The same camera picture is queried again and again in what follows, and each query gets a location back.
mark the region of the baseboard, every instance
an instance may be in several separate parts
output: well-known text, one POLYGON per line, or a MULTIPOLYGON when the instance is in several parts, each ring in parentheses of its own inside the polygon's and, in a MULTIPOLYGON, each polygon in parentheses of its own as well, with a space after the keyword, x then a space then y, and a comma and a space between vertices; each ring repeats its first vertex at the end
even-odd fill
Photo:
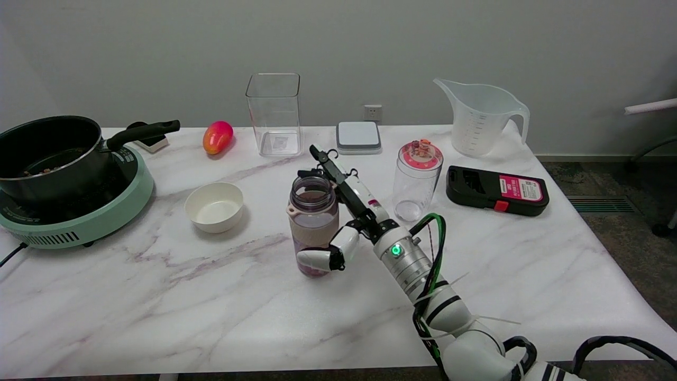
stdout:
MULTIPOLYGON (((550 155, 536 154, 536 158, 543 163, 574 162, 574 163, 624 163, 632 155, 550 155)), ((647 155, 640 161, 648 162, 677 162, 677 156, 674 155, 647 155)))

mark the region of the floor vent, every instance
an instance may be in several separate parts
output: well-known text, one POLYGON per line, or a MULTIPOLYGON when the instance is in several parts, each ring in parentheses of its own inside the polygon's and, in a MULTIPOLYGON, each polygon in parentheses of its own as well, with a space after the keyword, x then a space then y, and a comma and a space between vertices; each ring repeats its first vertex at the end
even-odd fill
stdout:
POLYGON ((567 196, 580 214, 608 216, 636 213, 637 207, 626 196, 567 196))

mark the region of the black cable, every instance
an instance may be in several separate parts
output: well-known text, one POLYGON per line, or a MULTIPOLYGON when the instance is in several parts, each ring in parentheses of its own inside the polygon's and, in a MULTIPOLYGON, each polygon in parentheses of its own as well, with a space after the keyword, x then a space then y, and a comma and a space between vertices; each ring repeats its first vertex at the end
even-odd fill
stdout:
POLYGON ((571 370, 571 373, 578 376, 578 374, 581 372, 581 368, 583 368, 583 362, 586 360, 586 357, 590 354, 590 352, 606 344, 623 344, 629 346, 634 350, 644 353, 650 359, 667 363, 667 365, 677 371, 677 361, 675 361, 667 353, 663 352, 656 346, 645 342, 644 340, 631 338, 629 336, 596 336, 587 339, 576 350, 576 354, 573 356, 573 369, 571 370))
MULTIPOLYGON (((439 224, 440 228, 440 237, 438 238, 439 240, 439 247, 437 250, 437 255, 433 258, 433 263, 431 266, 430 271, 428 272, 428 276, 426 278, 426 283, 423 287, 423 291, 419 295, 419 298, 428 295, 430 291, 435 288, 435 287, 440 287, 442 286, 442 282, 438 282, 437 284, 434 284, 435 282, 435 273, 439 271, 439 267, 441 266, 442 263, 442 251, 444 248, 444 240, 445 240, 445 232, 446 232, 446 223, 444 221, 444 218, 442 218, 439 215, 435 214, 428 214, 426 215, 421 221, 416 223, 414 227, 412 227, 409 230, 409 233, 414 236, 418 234, 425 226, 427 226, 431 221, 436 220, 437 223, 439 224)), ((423 338, 430 338, 431 335, 424 326, 422 317, 423 313, 425 312, 426 308, 428 308, 430 302, 430 298, 426 298, 424 300, 420 300, 419 302, 414 304, 414 312, 412 313, 412 320, 414 322, 414 327, 416 328, 416 331, 418 332, 418 335, 422 338, 421 341, 423 342, 423 345, 426 347, 430 355, 432 356, 433 360, 435 360, 435 363, 437 364, 437 367, 439 369, 440 375, 442 377, 442 380, 448 380, 447 374, 444 371, 444 365, 442 363, 442 358, 441 354, 439 351, 439 347, 437 346, 436 341, 434 340, 423 340, 423 338)))
POLYGON ((9 253, 9 255, 6 256, 5 259, 2 260, 2 262, 0 262, 0 267, 2 267, 5 263, 7 263, 7 261, 10 260, 10 259, 14 256, 14 254, 20 252, 21 250, 23 250, 23 249, 25 249, 25 248, 27 248, 27 247, 28 247, 27 244, 21 242, 21 244, 19 245, 19 247, 17 247, 16 249, 14 249, 13 252, 9 253))
POLYGON ((538 355, 536 346, 523 336, 511 337, 503 342, 503 347, 505 348, 506 352, 518 346, 524 348, 525 352, 524 356, 522 356, 522 359, 519 361, 519 366, 516 365, 512 369, 510 381, 521 380, 522 375, 531 370, 531 367, 533 367, 534 363, 536 362, 536 356, 538 355))

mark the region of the water bottle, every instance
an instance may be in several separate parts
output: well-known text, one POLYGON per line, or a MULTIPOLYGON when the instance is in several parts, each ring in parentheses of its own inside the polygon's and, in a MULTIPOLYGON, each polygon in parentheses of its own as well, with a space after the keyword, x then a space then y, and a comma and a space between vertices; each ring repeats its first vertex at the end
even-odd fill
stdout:
MULTIPOLYGON (((294 252, 306 247, 328 247, 339 230, 339 204, 329 180, 319 176, 298 177, 292 184, 287 205, 294 252)), ((308 277, 322 277, 327 271, 304 266, 299 270, 308 277)))

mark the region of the clear plastic container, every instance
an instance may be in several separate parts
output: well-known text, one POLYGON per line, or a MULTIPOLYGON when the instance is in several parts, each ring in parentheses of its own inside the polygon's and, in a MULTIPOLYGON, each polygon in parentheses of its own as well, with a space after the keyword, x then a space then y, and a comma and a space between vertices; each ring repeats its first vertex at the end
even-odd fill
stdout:
POLYGON ((447 81, 435 78, 454 109, 452 145, 463 155, 478 157, 489 153, 508 119, 522 117, 522 144, 527 142, 529 109, 506 90, 491 85, 447 81))
POLYGON ((247 103, 261 156, 296 156, 303 139, 295 73, 259 73, 249 79, 247 103))
MULTIPOLYGON (((328 247, 339 231, 339 203, 331 183, 325 178, 310 176, 294 180, 287 215, 295 253, 306 247, 328 247)), ((309 277, 328 274, 304 266, 298 259, 297 266, 309 277)))
POLYGON ((428 209, 443 162, 442 152, 428 140, 414 140, 399 150, 393 204, 400 220, 418 221, 428 209))

